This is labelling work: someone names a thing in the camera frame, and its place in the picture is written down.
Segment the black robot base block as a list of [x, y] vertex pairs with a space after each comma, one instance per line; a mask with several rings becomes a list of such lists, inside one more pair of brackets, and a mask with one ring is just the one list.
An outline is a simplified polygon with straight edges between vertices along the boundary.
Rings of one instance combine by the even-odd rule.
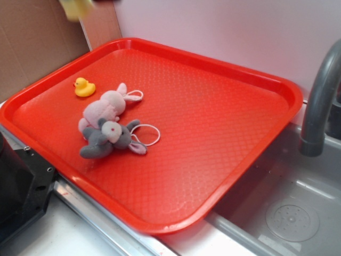
[[1, 135], [1, 245], [46, 213], [55, 177], [40, 154], [15, 150]]

